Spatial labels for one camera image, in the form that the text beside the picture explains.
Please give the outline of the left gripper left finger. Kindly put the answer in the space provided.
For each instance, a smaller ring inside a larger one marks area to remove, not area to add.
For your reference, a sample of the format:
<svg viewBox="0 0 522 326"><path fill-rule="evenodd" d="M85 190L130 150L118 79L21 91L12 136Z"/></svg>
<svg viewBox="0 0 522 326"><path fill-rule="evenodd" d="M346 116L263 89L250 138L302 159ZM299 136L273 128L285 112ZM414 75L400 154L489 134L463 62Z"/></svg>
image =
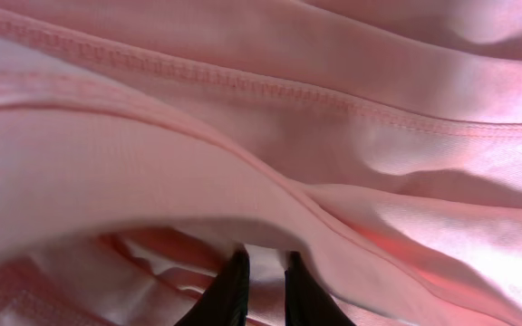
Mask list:
<svg viewBox="0 0 522 326"><path fill-rule="evenodd" d="M245 326L249 276L247 252L234 252L200 299L175 326Z"/></svg>

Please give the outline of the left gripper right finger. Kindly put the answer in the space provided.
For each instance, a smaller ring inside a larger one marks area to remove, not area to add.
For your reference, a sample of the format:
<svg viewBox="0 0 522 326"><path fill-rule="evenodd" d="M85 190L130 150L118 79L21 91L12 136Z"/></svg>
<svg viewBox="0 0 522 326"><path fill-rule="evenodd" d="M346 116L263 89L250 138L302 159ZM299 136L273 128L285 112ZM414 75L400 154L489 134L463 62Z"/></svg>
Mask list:
<svg viewBox="0 0 522 326"><path fill-rule="evenodd" d="M288 256L285 271L286 326L354 326L310 274L298 252Z"/></svg>

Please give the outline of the coral pink t-shirt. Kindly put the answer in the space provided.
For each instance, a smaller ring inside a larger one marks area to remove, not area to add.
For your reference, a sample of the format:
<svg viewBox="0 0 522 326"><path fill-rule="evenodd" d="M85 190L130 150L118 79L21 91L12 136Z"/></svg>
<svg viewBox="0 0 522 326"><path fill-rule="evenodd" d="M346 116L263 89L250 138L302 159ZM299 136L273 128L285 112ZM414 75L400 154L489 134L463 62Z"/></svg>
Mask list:
<svg viewBox="0 0 522 326"><path fill-rule="evenodd" d="M522 1L0 1L0 325L175 325L236 251L354 325L522 325Z"/></svg>

